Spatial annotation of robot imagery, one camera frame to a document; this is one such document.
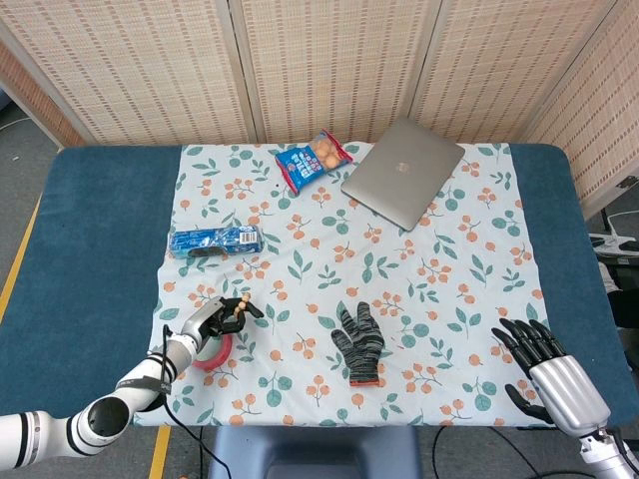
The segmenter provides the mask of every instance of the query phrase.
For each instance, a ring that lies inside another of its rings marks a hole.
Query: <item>floral tablecloth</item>
[[[158,271],[150,347],[210,297],[249,290],[265,313],[233,337],[213,371],[189,368],[169,404],[186,424],[512,425],[510,402],[536,393],[496,340],[498,318],[546,312],[507,144],[461,145],[465,156],[412,232],[343,195],[355,164],[294,197],[274,154],[293,145],[183,148],[171,230],[257,225],[261,254],[174,259]],[[381,387],[351,388],[330,332],[338,312],[371,304],[385,338]],[[170,422],[162,410],[143,425]]]

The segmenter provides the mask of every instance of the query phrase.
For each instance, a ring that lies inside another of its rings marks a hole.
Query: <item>beige folding screen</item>
[[[610,5],[445,2],[411,115],[458,142],[517,140]]]
[[[407,115],[438,0],[242,0],[269,141],[374,141]]]
[[[0,0],[0,15],[97,143],[255,137],[212,0]]]
[[[0,0],[0,40],[42,90],[31,108],[71,128],[65,145],[300,142],[321,128],[375,141],[410,115],[459,142],[557,144],[589,212],[637,165],[637,8]]]
[[[591,43],[524,137],[566,152],[586,217],[639,176],[639,2],[619,2]]]

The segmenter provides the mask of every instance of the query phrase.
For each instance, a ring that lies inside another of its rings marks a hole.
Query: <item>laptop lid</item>
[[[463,155],[464,148],[408,118],[399,118],[341,190],[410,231]]]

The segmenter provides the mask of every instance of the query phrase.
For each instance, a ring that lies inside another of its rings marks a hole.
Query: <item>laptop logo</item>
[[[404,163],[404,162],[399,162],[396,166],[395,169],[397,171],[399,171],[400,173],[408,173],[408,170],[410,169],[410,166],[408,165],[408,163]]]

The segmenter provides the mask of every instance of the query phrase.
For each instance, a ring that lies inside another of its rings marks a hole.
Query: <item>packaged bread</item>
[[[276,154],[276,161],[289,187],[298,195],[324,173],[352,162],[352,157],[329,132],[322,130],[307,147]]]

